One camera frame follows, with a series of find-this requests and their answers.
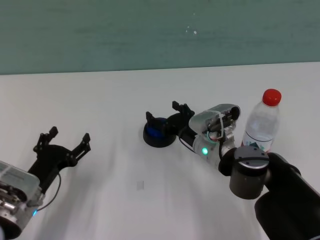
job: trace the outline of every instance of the white tabletop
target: white tabletop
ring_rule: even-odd
[[[272,151],[296,165],[320,191],[320,63],[0,76],[1,160],[24,170],[39,134],[72,149],[84,133],[89,152],[61,172],[56,200],[31,219],[20,240],[268,239],[254,201],[234,196],[229,178],[176,141],[145,144],[145,112],[168,117],[172,101],[199,113],[237,104],[239,145],[248,114],[264,90],[282,93],[281,125]],[[45,202],[54,195],[56,179]]]

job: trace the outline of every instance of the black plastic part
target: black plastic part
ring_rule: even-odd
[[[256,218],[271,240],[320,239],[320,195],[282,157],[268,153],[269,192],[255,204]]]
[[[3,229],[6,240],[15,239],[20,236],[22,229],[14,222],[0,216],[0,226]]]
[[[165,135],[164,137],[161,137],[161,138],[151,136],[147,132],[147,127],[148,127],[148,124],[145,124],[143,128],[143,139],[151,147],[164,148],[171,145],[176,140],[176,136],[173,134]]]
[[[39,186],[43,194],[46,193],[62,169],[76,166],[78,161],[91,150],[88,133],[84,135],[81,143],[72,151],[63,146],[49,145],[49,142],[57,133],[56,127],[53,127],[47,134],[42,133],[37,145],[33,148],[37,153],[37,159],[28,172],[39,178]]]
[[[146,112],[147,123],[143,128],[144,141],[155,148],[164,148],[172,144],[176,136],[179,136],[192,147],[196,133],[188,126],[190,118],[195,114],[187,104],[172,102],[172,108],[179,113],[173,114],[168,118],[153,117],[150,112]]]
[[[231,176],[236,150],[236,147],[230,149],[225,155],[223,155],[221,161],[219,162],[218,170],[225,176]]]

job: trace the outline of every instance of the wire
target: wire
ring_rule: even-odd
[[[57,197],[57,195],[58,195],[58,192],[59,192],[59,189],[60,189],[60,186],[61,186],[61,175],[60,175],[60,173],[58,173],[58,177],[59,177],[59,185],[58,185],[58,188],[57,188],[57,190],[56,190],[55,195],[53,196],[53,198],[51,199],[50,202],[48,202],[48,203],[47,203],[46,205],[44,205],[43,207],[37,209],[37,210],[36,210],[37,212],[39,212],[39,211],[45,209],[46,207],[48,207],[48,206],[56,199],[56,197]]]
[[[182,128],[182,129],[180,130],[180,132],[178,133],[179,141],[180,141],[180,143],[181,143],[183,146],[185,146],[187,149],[189,149],[191,152],[193,152],[193,153],[195,154],[195,151],[193,151],[190,147],[188,147],[188,146],[182,141],[182,139],[181,139],[181,135],[182,135],[182,133],[186,130],[186,128],[187,128],[187,126],[185,126],[184,128]]]
[[[220,161],[222,161],[222,145],[224,143],[224,138],[221,138],[220,140],[220,143],[219,143],[219,158],[220,158]]]

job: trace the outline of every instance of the teal wall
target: teal wall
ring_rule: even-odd
[[[0,74],[310,61],[320,0],[0,1]]]

